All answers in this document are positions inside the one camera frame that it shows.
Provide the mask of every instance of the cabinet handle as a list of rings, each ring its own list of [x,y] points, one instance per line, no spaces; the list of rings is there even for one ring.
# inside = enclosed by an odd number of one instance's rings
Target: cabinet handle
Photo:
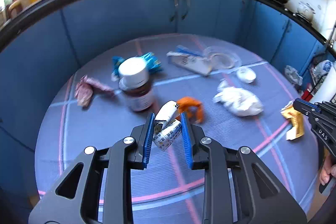
[[[190,9],[190,0],[185,0],[185,2],[187,3],[187,11],[185,12],[184,15],[181,16],[182,20],[184,20],[186,18],[186,16],[189,13],[189,9]]]
[[[175,6],[175,12],[174,12],[174,15],[172,15],[170,18],[169,18],[169,21],[172,22],[175,17],[177,16],[177,9],[179,8],[179,2],[177,0],[173,0],[174,1],[174,6]]]
[[[292,23],[289,21],[288,22],[287,32],[291,32],[291,31],[292,31]]]

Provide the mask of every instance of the medicine bottle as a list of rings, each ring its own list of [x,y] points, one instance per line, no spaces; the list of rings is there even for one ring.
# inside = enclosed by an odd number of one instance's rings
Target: medicine bottle
[[[119,66],[119,76],[119,88],[131,110],[142,111],[153,104],[152,81],[143,58],[125,60]]]

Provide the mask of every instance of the cabinet door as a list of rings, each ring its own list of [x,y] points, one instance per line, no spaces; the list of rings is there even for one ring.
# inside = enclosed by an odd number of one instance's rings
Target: cabinet door
[[[214,36],[220,0],[179,0],[177,32]]]
[[[288,17],[279,11],[257,2],[244,47],[270,62],[288,20]]]
[[[82,65],[128,40],[176,32],[174,0],[79,0],[63,12]]]
[[[22,32],[0,53],[0,126],[35,149],[46,110],[76,70],[59,11]]]
[[[300,73],[314,48],[315,41],[316,38],[307,30],[290,20],[271,64],[281,73],[286,65],[292,66]]]
[[[254,0],[220,0],[219,14],[216,22],[215,37],[241,44],[244,27],[251,21],[254,11]]]

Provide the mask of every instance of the white plastic bag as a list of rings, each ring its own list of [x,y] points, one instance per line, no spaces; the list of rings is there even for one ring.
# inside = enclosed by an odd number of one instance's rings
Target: white plastic bag
[[[298,74],[297,70],[291,66],[285,67],[285,76],[287,80],[296,85],[302,85],[302,77]]]
[[[324,60],[317,64],[315,67],[315,74],[317,78],[320,78],[322,75],[327,74],[330,71],[330,68],[332,66],[331,61]]]
[[[237,116],[253,116],[263,111],[263,104],[253,93],[235,87],[223,88],[214,98]]]

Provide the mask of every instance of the plastic container lid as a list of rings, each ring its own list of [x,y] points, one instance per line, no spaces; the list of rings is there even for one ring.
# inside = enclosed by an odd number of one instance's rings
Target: plastic container lid
[[[236,71],[242,65],[239,56],[224,47],[207,47],[203,55],[210,60],[213,69],[222,70],[224,73]]]
[[[149,79],[146,62],[141,57],[131,57],[119,66],[120,84],[126,89],[136,89]]]

